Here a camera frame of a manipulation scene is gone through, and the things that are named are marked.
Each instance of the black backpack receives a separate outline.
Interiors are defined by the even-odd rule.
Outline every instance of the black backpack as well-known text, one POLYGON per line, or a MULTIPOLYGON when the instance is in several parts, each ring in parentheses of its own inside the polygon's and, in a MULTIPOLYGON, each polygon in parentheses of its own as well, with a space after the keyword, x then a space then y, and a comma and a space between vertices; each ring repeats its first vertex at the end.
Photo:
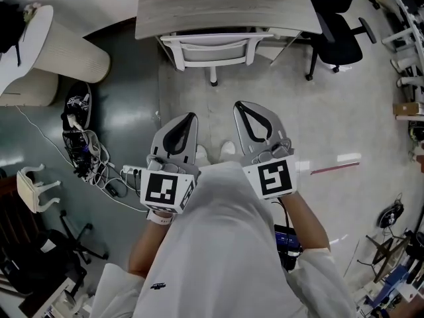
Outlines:
POLYGON ((18 5, 8 5, 0 2, 0 53, 6 53, 10 47, 16 47, 18 66, 21 65, 19 56, 19 39, 25 29, 24 14, 17 10, 18 5))

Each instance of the shirt sleeve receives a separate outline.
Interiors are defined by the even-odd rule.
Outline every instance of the shirt sleeve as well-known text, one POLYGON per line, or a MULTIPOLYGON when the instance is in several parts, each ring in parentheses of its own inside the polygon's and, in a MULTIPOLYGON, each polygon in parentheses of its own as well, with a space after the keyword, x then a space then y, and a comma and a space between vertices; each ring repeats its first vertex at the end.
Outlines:
POLYGON ((144 278, 106 264, 94 297, 90 318, 132 317, 144 278))
POLYGON ((328 248, 305 250, 299 268, 286 274, 310 318, 355 318, 356 306, 328 248))

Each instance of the brown box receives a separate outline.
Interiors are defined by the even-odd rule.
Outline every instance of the brown box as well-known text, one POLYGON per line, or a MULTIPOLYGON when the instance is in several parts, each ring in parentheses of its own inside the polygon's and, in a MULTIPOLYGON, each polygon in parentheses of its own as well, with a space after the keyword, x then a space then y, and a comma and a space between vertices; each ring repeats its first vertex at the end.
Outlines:
POLYGON ((424 115, 422 103, 397 103, 393 105, 394 115, 424 115))

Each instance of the dark green floor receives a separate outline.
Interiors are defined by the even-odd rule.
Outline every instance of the dark green floor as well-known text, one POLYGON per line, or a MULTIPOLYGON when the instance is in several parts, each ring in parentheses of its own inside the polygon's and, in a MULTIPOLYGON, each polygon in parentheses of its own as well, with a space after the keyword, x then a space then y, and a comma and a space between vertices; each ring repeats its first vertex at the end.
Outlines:
MULTIPOLYGON (((146 166, 146 155, 160 128, 156 41, 136 41, 134 25, 102 32, 89 40, 107 51, 112 59, 109 75, 91 88, 90 129, 108 149, 116 169, 120 170, 123 164, 146 166)), ((73 83, 74 80, 61 77, 56 100, 49 107, 21 107, 65 156, 60 114, 73 83)), ((41 163, 46 169, 37 175, 44 183, 62 181, 60 187, 48 191, 49 197, 60 197, 61 202, 43 213, 46 226, 62 230, 58 218, 61 209, 68 212, 75 234, 86 223, 92 223, 94 231, 86 243, 99 253, 107 249, 109 261, 125 267, 131 246, 144 226, 145 214, 115 203, 95 186, 78 179, 71 166, 15 107, 0 108, 0 167, 13 175, 24 166, 41 163)), ((142 208, 132 191, 122 201, 142 208)), ((85 287, 97 285, 103 265, 104 262, 93 258, 86 267, 89 274, 85 287)), ((11 318, 20 317, 15 311, 16 301, 8 296, 0 294, 0 306, 11 318)))

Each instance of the round white table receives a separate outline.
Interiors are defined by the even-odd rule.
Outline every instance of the round white table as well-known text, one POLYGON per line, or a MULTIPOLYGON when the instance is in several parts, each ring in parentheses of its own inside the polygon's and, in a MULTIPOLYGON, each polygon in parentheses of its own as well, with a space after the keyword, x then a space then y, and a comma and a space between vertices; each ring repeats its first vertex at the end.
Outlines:
POLYGON ((104 50, 55 22, 53 7, 39 8, 15 47, 0 59, 0 106, 47 106, 53 102, 58 74, 96 83, 109 72, 104 50))

